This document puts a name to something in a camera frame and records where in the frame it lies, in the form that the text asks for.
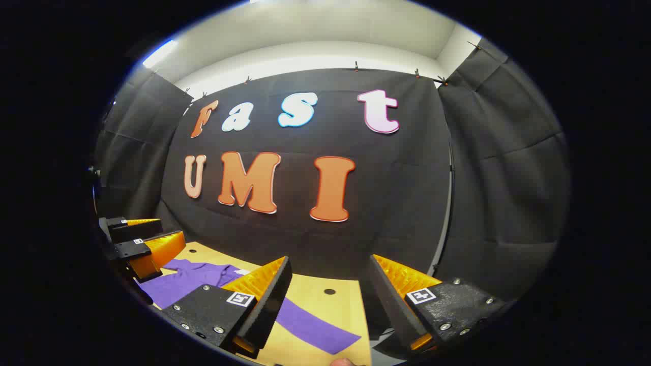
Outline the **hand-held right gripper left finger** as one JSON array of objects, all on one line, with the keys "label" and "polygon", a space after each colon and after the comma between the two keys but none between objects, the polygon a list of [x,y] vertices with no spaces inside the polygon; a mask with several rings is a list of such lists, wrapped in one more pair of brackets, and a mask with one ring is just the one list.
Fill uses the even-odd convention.
[{"label": "hand-held right gripper left finger", "polygon": [[267,344],[291,278],[290,259],[284,256],[222,287],[201,284],[161,312],[214,347],[255,359]]}]

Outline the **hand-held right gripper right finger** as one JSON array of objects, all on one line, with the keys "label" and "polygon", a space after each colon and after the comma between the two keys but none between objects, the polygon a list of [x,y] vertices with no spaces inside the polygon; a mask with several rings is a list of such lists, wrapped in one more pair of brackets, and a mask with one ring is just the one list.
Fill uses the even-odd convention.
[{"label": "hand-held right gripper right finger", "polygon": [[373,254],[370,277],[400,344],[410,353],[457,347],[502,314],[506,303],[469,281],[442,281]]}]

